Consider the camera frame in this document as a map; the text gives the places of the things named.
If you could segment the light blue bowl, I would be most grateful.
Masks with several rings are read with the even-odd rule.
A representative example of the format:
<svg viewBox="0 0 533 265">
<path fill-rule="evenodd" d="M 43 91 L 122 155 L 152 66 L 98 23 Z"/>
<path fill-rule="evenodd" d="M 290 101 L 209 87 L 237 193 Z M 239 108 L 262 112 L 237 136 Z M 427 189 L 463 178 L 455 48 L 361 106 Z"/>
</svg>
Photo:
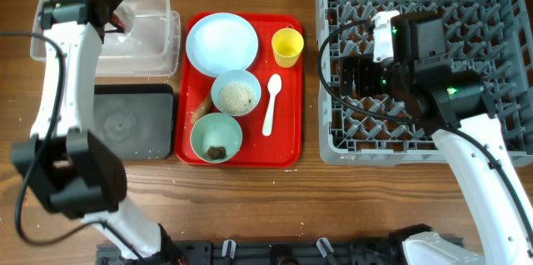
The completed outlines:
<svg viewBox="0 0 533 265">
<path fill-rule="evenodd" d="M 213 105 L 222 113 L 242 117 L 253 111 L 262 97 L 258 79 L 245 70 L 232 70 L 216 78 L 212 84 Z"/>
</svg>

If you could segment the white rice pile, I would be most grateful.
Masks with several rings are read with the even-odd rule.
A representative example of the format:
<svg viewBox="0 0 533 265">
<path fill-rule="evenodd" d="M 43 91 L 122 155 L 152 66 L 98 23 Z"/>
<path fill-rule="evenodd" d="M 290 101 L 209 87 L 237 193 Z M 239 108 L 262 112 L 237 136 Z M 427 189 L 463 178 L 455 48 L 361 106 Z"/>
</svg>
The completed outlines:
<svg viewBox="0 0 533 265">
<path fill-rule="evenodd" d="M 250 84 L 230 82 L 219 92 L 218 102 L 223 112 L 232 116 L 241 116 L 249 113 L 257 100 Z"/>
</svg>

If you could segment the light green bowl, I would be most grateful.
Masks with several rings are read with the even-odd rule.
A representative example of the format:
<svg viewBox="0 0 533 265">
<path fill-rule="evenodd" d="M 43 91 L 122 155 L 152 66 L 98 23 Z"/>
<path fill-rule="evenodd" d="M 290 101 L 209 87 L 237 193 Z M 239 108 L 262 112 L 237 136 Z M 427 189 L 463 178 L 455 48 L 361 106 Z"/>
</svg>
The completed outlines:
<svg viewBox="0 0 533 265">
<path fill-rule="evenodd" d="M 192 151 L 207 163 L 224 163 L 235 157 L 242 146 L 243 133 L 237 120 L 225 113 L 214 112 L 201 117 L 190 135 Z M 211 148 L 225 148 L 224 157 L 209 158 Z"/>
</svg>

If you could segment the dark brown food lump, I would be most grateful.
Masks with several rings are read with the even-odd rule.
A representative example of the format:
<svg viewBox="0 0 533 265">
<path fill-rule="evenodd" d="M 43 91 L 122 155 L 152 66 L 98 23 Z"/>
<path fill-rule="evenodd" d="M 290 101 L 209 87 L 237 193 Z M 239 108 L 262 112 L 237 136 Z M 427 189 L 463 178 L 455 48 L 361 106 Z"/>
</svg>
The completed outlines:
<svg viewBox="0 0 533 265">
<path fill-rule="evenodd" d="M 227 155 L 227 150 L 225 147 L 215 147 L 210 146 L 206 151 L 206 156 L 210 160 L 221 160 L 224 159 Z"/>
</svg>

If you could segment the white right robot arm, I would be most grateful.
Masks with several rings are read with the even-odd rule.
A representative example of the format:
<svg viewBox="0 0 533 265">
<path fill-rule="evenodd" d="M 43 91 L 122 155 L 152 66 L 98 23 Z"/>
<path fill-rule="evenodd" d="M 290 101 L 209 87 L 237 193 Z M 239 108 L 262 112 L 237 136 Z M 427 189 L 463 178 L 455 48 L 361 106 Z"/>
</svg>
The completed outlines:
<svg viewBox="0 0 533 265">
<path fill-rule="evenodd" d="M 456 72 L 434 12 L 379 12 L 354 28 L 370 33 L 369 53 L 342 57 L 340 94 L 387 95 L 406 105 L 405 125 L 423 127 L 451 167 L 476 224 L 476 256 L 434 232 L 401 240 L 407 264 L 529 264 L 532 206 L 506 150 L 496 106 L 479 73 Z"/>
</svg>

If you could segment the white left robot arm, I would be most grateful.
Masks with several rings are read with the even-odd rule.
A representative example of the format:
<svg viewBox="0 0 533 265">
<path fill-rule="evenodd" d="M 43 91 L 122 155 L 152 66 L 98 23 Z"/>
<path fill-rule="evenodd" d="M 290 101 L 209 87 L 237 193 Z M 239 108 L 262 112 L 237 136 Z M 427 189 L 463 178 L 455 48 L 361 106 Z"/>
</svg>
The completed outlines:
<svg viewBox="0 0 533 265">
<path fill-rule="evenodd" d="M 48 0 L 36 39 L 46 45 L 42 99 L 30 138 L 12 147 L 12 163 L 49 213 L 93 227 L 127 264 L 184 264 L 187 257 L 162 225 L 127 195 L 122 161 L 94 134 L 97 63 L 107 25 L 125 30 L 123 0 Z"/>
</svg>

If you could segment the clear plastic waste bin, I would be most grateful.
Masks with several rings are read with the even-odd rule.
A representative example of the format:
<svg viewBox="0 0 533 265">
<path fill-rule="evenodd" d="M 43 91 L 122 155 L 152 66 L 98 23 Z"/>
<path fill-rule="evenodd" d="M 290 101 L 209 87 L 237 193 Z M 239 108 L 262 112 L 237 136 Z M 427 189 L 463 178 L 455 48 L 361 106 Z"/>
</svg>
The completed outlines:
<svg viewBox="0 0 533 265">
<path fill-rule="evenodd" d="M 73 83 L 91 83 L 96 76 L 171 76 L 180 52 L 179 14 L 170 0 L 123 0 L 134 12 L 129 33 L 100 36 L 91 24 L 76 22 L 41 26 L 39 0 L 32 32 L 46 39 L 31 39 L 30 56 L 46 63 L 45 81 L 57 73 L 57 62 L 65 60 L 66 77 Z"/>
</svg>

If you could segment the grey dishwasher rack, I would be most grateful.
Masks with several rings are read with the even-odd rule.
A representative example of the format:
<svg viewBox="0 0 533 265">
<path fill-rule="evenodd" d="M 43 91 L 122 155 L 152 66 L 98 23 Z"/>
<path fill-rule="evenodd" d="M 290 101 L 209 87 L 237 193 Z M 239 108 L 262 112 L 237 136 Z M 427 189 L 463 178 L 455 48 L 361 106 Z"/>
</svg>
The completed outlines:
<svg viewBox="0 0 533 265">
<path fill-rule="evenodd" d="M 316 36 L 337 38 L 324 52 L 327 85 L 319 91 L 321 159 L 331 165 L 394 166 L 439 163 L 442 156 L 417 126 L 380 120 L 376 113 L 407 115 L 402 102 L 386 97 L 331 97 L 339 88 L 337 61 L 370 53 L 373 39 L 345 25 L 382 11 L 432 11 L 444 22 L 446 50 L 454 71 L 473 70 L 483 78 L 501 120 L 513 164 L 532 162 L 532 29 L 525 0 L 315 0 Z"/>
</svg>

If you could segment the black waste tray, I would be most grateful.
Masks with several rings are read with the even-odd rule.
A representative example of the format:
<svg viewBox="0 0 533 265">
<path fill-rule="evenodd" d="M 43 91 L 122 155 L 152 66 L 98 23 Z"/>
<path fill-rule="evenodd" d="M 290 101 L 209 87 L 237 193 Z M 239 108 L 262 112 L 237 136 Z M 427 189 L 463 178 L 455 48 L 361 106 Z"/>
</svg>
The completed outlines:
<svg viewBox="0 0 533 265">
<path fill-rule="evenodd" d="M 168 84 L 97 85 L 95 134 L 123 161 L 168 158 L 175 105 Z"/>
</svg>

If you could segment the red and white wrapper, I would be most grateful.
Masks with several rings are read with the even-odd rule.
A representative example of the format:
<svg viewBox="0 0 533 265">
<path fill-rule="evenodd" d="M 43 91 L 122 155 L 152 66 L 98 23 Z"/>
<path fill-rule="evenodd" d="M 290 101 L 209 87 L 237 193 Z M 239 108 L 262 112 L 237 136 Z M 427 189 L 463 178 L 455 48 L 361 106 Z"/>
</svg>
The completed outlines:
<svg viewBox="0 0 533 265">
<path fill-rule="evenodd" d="M 129 33 L 132 30 L 133 21 L 133 10 L 128 5 L 121 4 L 114 11 L 110 23 L 121 33 Z"/>
</svg>

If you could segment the yellow plastic cup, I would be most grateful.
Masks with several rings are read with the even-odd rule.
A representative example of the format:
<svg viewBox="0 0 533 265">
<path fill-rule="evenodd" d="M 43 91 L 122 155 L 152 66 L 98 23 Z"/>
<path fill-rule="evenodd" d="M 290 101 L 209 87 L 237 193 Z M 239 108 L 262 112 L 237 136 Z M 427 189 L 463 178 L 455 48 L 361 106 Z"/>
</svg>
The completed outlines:
<svg viewBox="0 0 533 265">
<path fill-rule="evenodd" d="M 286 27 L 274 33 L 271 46 L 277 65 L 290 68 L 296 64 L 301 55 L 304 39 L 296 29 Z"/>
</svg>

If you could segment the light blue plate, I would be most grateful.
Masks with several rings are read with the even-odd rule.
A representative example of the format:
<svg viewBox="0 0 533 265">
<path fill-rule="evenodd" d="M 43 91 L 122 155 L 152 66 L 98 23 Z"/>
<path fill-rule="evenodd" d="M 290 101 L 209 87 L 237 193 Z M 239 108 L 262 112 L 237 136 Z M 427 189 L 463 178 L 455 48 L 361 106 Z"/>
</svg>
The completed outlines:
<svg viewBox="0 0 533 265">
<path fill-rule="evenodd" d="M 216 12 L 192 25 L 186 40 L 191 65 L 203 75 L 216 78 L 248 69 L 259 51 L 255 28 L 239 15 Z"/>
</svg>

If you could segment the white plastic spoon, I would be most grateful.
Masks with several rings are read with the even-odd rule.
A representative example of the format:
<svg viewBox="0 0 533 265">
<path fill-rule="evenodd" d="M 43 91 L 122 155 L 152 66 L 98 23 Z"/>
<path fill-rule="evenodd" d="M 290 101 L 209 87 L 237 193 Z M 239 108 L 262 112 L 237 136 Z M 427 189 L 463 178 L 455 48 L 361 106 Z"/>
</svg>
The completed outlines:
<svg viewBox="0 0 533 265">
<path fill-rule="evenodd" d="M 273 74 L 267 84 L 269 101 L 262 126 L 262 134 L 266 137 L 272 133 L 276 95 L 281 91 L 281 85 L 281 76 L 279 74 Z"/>
</svg>

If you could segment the red serving tray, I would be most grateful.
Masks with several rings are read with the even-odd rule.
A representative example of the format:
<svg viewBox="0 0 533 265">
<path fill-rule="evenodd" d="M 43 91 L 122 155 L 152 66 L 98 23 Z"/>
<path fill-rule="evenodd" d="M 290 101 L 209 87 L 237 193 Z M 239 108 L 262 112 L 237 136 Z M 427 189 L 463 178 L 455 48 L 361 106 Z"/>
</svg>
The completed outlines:
<svg viewBox="0 0 533 265">
<path fill-rule="evenodd" d="M 240 12 L 256 30 L 259 50 L 250 72 L 262 86 L 262 98 L 248 115 L 237 119 L 243 142 L 235 157 L 223 163 L 226 167 L 286 168 L 290 167 L 301 153 L 302 115 L 302 70 L 303 57 L 293 67 L 277 65 L 271 47 L 272 36 L 282 28 L 302 32 L 301 24 L 292 16 L 284 14 Z M 267 83 L 273 74 L 281 77 L 281 91 L 276 96 L 272 134 L 262 135 L 262 124 L 267 111 Z M 181 71 L 180 97 L 175 123 L 174 153 L 181 161 L 206 166 L 194 152 L 190 143 L 191 118 L 205 97 L 210 93 L 215 79 L 198 72 L 184 57 Z"/>
</svg>

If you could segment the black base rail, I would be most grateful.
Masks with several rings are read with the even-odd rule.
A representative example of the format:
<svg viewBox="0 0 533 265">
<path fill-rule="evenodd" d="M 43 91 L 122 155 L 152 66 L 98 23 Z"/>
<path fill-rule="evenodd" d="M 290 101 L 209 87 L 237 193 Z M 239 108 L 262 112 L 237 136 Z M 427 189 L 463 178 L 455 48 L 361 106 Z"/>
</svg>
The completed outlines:
<svg viewBox="0 0 533 265">
<path fill-rule="evenodd" d="M 282 257 L 290 257 L 298 264 L 329 263 L 315 242 L 238 242 L 235 255 L 224 257 L 222 244 L 208 241 L 180 241 L 177 247 L 188 264 L 278 264 Z M 332 241 L 332 256 L 338 264 L 404 264 L 397 243 L 385 237 L 359 238 L 351 241 Z"/>
</svg>

